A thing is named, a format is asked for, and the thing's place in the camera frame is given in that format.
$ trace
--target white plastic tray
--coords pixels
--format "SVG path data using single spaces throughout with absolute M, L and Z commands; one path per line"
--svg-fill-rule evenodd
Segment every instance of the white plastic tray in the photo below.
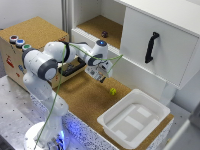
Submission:
M 105 133 L 122 147 L 135 149 L 169 113 L 169 108 L 135 89 L 97 121 Z

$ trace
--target white wall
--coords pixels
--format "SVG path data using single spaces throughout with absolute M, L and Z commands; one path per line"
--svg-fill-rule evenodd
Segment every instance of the white wall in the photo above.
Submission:
M 200 102 L 200 71 L 190 80 L 183 89 L 177 91 L 173 102 L 192 112 Z
M 0 28 L 36 16 L 62 29 L 61 0 L 0 0 Z

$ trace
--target cabinet handle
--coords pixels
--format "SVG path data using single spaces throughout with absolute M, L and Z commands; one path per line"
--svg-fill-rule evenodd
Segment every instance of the cabinet handle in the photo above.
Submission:
M 153 57 L 151 56 L 151 53 L 152 53 L 152 50 L 153 50 L 154 40 L 156 38 L 158 38 L 159 36 L 160 35 L 158 33 L 153 32 L 153 36 L 149 40 L 149 45 L 148 45 L 147 53 L 146 53 L 146 57 L 145 57 L 145 63 L 146 64 L 153 60 Z

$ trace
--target black handle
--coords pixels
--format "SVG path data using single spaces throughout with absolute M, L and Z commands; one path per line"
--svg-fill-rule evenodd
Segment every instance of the black handle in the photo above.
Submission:
M 158 38 L 160 35 L 156 32 L 153 32 L 153 36 L 151 37 L 150 41 L 149 41 L 149 45 L 148 45 L 148 48 L 147 48 L 147 53 L 146 53 L 146 56 L 145 56 L 145 63 L 149 63 L 150 61 L 153 60 L 153 57 L 151 56 L 151 53 L 152 53 L 152 50 L 153 50 L 153 45 L 154 45 L 154 40 L 156 38 Z
M 64 77 L 67 77 L 67 76 L 71 75 L 72 73 L 76 72 L 77 70 L 83 68 L 86 65 L 86 63 L 79 57 L 78 57 L 78 62 L 80 63 L 78 66 L 76 66 L 70 70 L 65 70 L 65 71 L 63 70 L 62 75 Z

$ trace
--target yellow object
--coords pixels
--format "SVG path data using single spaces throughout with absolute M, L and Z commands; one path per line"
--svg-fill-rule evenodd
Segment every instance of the yellow object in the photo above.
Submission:
M 110 89 L 110 94 L 111 94 L 111 95 L 115 95 L 115 94 L 116 94 L 116 89 L 111 88 L 111 89 Z

